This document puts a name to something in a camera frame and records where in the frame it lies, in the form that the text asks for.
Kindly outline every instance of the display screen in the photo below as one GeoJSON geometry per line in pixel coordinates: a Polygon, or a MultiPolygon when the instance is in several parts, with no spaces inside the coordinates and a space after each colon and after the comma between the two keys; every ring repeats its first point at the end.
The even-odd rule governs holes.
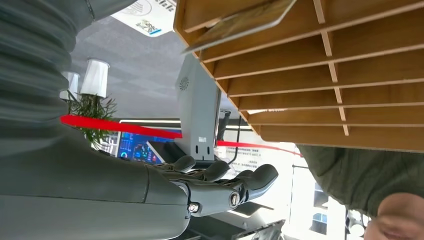
{"type": "MultiPolygon", "coordinates": [[[[164,129],[166,131],[181,133],[179,129],[164,129]]],[[[173,142],[173,139],[145,136],[140,134],[133,134],[129,132],[122,132],[120,136],[117,157],[128,158],[135,162],[145,162],[149,164],[161,164],[162,161],[148,146],[147,142],[173,142]]]]}

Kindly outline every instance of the person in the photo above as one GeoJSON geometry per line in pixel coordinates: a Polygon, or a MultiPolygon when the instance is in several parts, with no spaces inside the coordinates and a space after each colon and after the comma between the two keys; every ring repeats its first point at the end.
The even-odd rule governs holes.
{"type": "Polygon", "coordinates": [[[424,154],[297,147],[324,192],[372,218],[365,240],[424,240],[424,154]]]}

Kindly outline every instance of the red barrier tape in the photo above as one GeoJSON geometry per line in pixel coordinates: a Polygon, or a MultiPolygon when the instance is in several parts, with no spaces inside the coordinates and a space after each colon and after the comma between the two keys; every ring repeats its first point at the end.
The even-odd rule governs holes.
{"type": "MultiPolygon", "coordinates": [[[[127,132],[132,134],[140,134],[151,137],[159,137],[166,139],[180,139],[183,137],[181,133],[171,132],[161,129],[149,128],[144,126],[137,126],[128,123],[119,123],[115,121],[106,121],[101,119],[95,119],[84,116],[65,115],[60,118],[63,124],[71,125],[79,128],[88,129],[101,129],[107,131],[127,132]]],[[[282,149],[276,146],[267,146],[262,144],[252,144],[244,142],[233,142],[233,141],[218,141],[216,143],[220,147],[231,147],[231,148],[261,148],[284,151],[294,155],[302,156],[300,153],[282,149]]]]}

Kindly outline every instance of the green leaves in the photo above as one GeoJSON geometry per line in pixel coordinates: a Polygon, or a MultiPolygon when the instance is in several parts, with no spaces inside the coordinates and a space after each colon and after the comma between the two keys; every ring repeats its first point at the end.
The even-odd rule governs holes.
{"type": "MultiPolygon", "coordinates": [[[[74,101],[66,101],[69,106],[69,114],[71,115],[110,121],[116,112],[117,104],[114,98],[102,98],[97,95],[81,94],[80,101],[77,101],[70,92],[69,95],[74,99],[74,101]]],[[[109,131],[96,128],[79,129],[84,133],[87,140],[96,147],[99,147],[101,139],[107,137],[109,134],[109,131]]]]}

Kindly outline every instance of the robotic hand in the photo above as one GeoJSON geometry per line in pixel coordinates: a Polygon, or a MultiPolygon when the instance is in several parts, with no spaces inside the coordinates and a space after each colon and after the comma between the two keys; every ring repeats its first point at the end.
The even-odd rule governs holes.
{"type": "Polygon", "coordinates": [[[233,210],[239,204],[258,198],[278,177],[275,167],[264,164],[255,171],[243,171],[233,179],[218,180],[230,169],[225,161],[216,161],[204,170],[182,172],[187,172],[195,163],[191,156],[184,156],[173,164],[151,166],[160,169],[164,177],[187,194],[187,209],[195,217],[233,210]]]}

